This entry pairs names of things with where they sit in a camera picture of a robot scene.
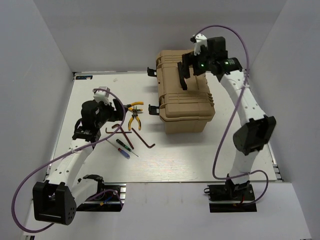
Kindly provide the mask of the bent brown hex key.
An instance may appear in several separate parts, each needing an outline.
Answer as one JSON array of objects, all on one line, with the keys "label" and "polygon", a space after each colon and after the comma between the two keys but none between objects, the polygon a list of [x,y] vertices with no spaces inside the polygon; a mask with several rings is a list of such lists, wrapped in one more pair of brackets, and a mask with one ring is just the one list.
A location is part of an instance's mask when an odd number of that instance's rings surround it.
[{"label": "bent brown hex key", "polygon": [[116,123],[115,125],[113,125],[110,129],[109,128],[105,128],[105,133],[106,134],[121,134],[122,133],[122,128],[120,127],[120,124]]}]

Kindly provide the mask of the tan plastic toolbox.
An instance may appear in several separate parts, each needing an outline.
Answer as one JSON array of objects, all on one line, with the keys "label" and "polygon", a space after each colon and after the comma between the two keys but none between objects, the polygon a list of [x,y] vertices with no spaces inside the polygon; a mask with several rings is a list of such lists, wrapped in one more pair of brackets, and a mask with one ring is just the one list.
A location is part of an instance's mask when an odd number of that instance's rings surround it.
[{"label": "tan plastic toolbox", "polygon": [[158,106],[149,105],[148,111],[159,116],[166,134],[201,133],[216,113],[206,75],[179,76],[182,55],[189,52],[162,50],[155,69],[147,68],[148,76],[158,83]]}]

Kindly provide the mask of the large dark hex key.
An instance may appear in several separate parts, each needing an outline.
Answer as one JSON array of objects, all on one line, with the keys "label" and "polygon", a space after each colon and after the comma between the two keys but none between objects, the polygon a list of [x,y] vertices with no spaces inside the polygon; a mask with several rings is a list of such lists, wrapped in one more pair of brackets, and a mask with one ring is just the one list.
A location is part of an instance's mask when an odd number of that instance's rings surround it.
[{"label": "large dark hex key", "polygon": [[153,147],[156,146],[155,143],[148,144],[148,143],[145,141],[145,139],[144,139],[134,128],[132,128],[131,130],[136,134],[136,136],[142,141],[142,143],[143,143],[148,149],[152,149]]}]

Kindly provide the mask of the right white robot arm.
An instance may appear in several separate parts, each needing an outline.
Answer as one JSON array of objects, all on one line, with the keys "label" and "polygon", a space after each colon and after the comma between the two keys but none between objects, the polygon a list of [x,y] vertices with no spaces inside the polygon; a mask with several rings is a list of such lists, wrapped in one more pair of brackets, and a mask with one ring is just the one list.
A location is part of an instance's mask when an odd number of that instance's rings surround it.
[{"label": "right white robot arm", "polygon": [[207,38],[199,33],[191,39],[194,50],[182,55],[178,63],[178,75],[183,90],[186,79],[211,72],[227,91],[239,116],[241,127],[233,134],[236,148],[235,159],[225,181],[226,195],[236,200],[249,184],[253,163],[269,142],[276,126],[274,116],[267,114],[258,105],[250,90],[248,73],[235,57],[230,58],[224,37]]}]

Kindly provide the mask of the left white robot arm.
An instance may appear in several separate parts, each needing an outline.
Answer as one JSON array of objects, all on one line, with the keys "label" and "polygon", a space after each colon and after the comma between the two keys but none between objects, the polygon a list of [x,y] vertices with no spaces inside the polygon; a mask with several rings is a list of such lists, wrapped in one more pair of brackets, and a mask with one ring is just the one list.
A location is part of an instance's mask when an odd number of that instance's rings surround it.
[{"label": "left white robot arm", "polygon": [[100,139],[103,125],[123,120],[125,112],[117,99],[112,103],[89,100],[81,105],[81,117],[74,126],[70,154],[62,158],[44,182],[38,181],[32,189],[37,221],[69,225],[83,202],[90,197],[99,200],[105,196],[103,177],[87,174],[78,183],[75,180]]}]

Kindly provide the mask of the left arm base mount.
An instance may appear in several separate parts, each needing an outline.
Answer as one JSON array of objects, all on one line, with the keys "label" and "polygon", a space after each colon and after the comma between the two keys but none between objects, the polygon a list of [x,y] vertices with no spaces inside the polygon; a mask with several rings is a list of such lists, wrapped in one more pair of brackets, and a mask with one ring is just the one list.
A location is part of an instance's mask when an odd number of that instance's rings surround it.
[{"label": "left arm base mount", "polygon": [[76,187],[86,190],[78,212],[120,212],[125,203],[126,183],[107,183],[100,175],[87,174],[77,180]]}]

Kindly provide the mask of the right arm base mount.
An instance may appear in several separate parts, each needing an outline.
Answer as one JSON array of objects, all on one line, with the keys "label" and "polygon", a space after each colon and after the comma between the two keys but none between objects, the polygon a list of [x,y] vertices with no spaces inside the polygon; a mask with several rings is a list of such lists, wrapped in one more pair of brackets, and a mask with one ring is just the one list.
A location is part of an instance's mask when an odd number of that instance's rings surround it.
[{"label": "right arm base mount", "polygon": [[203,192],[208,195],[210,213],[257,212],[253,186],[249,181],[233,184],[227,180],[223,184],[208,185]]}]

